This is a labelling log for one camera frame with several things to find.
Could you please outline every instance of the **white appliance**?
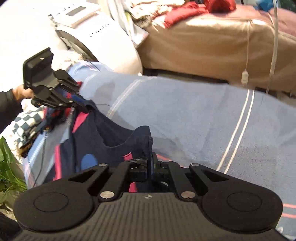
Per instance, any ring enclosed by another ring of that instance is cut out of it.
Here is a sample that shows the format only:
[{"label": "white appliance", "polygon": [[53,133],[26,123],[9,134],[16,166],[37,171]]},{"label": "white appliance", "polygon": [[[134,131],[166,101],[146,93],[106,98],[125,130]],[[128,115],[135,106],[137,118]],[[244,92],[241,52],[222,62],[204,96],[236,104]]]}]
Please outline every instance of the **white appliance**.
[{"label": "white appliance", "polygon": [[53,15],[56,32],[76,52],[114,72],[142,73],[142,63],[126,32],[94,3],[70,4]]}]

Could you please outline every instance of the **blue blanket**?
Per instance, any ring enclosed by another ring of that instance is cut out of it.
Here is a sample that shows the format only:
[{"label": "blue blanket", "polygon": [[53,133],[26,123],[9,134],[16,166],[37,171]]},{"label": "blue blanket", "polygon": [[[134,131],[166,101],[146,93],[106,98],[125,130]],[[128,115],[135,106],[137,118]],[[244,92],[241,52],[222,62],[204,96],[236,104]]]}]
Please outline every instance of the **blue blanket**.
[{"label": "blue blanket", "polygon": [[[122,75],[95,65],[78,64],[69,71],[84,82],[80,93],[85,99],[122,127],[148,125],[159,158],[183,167],[200,163],[273,190],[284,203],[278,228],[296,237],[295,108],[227,84]],[[66,138],[67,123],[48,136],[46,152],[53,153]],[[35,172],[41,168],[34,160],[41,156],[42,140],[39,136],[26,160]],[[46,174],[52,155],[44,163]]]}]

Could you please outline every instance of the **appliance display screen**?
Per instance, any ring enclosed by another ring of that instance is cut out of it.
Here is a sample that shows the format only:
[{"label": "appliance display screen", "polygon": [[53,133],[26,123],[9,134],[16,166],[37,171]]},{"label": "appliance display screen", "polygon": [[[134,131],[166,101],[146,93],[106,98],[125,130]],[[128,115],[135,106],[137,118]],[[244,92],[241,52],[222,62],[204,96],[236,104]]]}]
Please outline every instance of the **appliance display screen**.
[{"label": "appliance display screen", "polygon": [[80,6],[80,7],[76,8],[76,9],[68,12],[66,15],[73,17],[76,13],[79,13],[79,12],[81,12],[84,9],[86,9],[86,7]]}]

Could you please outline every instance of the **metal pin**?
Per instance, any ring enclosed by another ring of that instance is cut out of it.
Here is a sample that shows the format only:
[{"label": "metal pin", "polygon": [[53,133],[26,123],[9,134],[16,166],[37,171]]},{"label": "metal pin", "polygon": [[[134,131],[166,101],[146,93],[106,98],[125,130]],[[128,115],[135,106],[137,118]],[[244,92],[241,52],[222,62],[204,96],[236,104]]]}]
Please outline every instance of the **metal pin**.
[{"label": "metal pin", "polygon": [[190,191],[185,191],[185,192],[182,192],[181,193],[181,197],[187,198],[187,199],[194,198],[195,197],[195,193],[194,192],[190,192]]},{"label": "metal pin", "polygon": [[105,199],[112,198],[114,196],[115,196],[115,194],[110,191],[105,191],[105,192],[100,193],[100,197],[105,198]]}]

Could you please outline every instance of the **beige fabric cover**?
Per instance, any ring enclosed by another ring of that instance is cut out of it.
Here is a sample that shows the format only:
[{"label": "beige fabric cover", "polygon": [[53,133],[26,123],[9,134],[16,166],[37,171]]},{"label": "beige fabric cover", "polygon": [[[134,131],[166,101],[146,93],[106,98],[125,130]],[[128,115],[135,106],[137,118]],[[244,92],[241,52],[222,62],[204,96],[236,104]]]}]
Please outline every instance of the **beige fabric cover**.
[{"label": "beige fabric cover", "polygon": [[[296,92],[296,14],[279,9],[279,46],[270,89]],[[247,59],[250,86],[267,88],[274,28],[268,13],[238,5],[227,14],[204,14],[165,29],[157,17],[138,48],[145,68],[163,69],[240,83]]]}]

